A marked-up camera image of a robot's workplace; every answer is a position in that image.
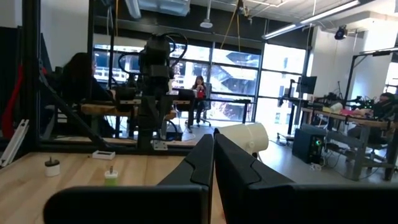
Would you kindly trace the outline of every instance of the floor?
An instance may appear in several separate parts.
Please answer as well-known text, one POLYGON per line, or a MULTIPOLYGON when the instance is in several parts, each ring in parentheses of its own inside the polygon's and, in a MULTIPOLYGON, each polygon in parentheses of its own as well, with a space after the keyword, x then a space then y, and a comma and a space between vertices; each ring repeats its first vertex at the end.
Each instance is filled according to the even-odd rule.
MULTIPOLYGON (((200 127, 194 125, 192 127, 192 134, 188 133, 182 127, 183 141, 191 139, 199 140, 204 134, 213 134, 214 127, 229 126, 232 122, 225 121, 211 121, 211 127, 207 124, 201 124, 200 127)), ((310 165, 302 162, 299 158, 292 155, 292 149, 290 146, 280 146, 275 143, 276 133, 269 133, 270 144, 267 150, 259 153, 260 159, 265 165, 273 168, 277 172, 287 176, 296 183, 300 184, 381 184, 381 183, 396 183, 398 184, 398 174, 394 174, 391 182, 383 181, 384 169, 374 168, 371 172, 363 170, 361 180, 356 182, 347 178, 347 171, 352 169, 353 163, 346 162, 344 156, 339 156, 337 153, 325 154, 328 158, 328 165, 322 167, 321 171, 311 170, 310 165)))

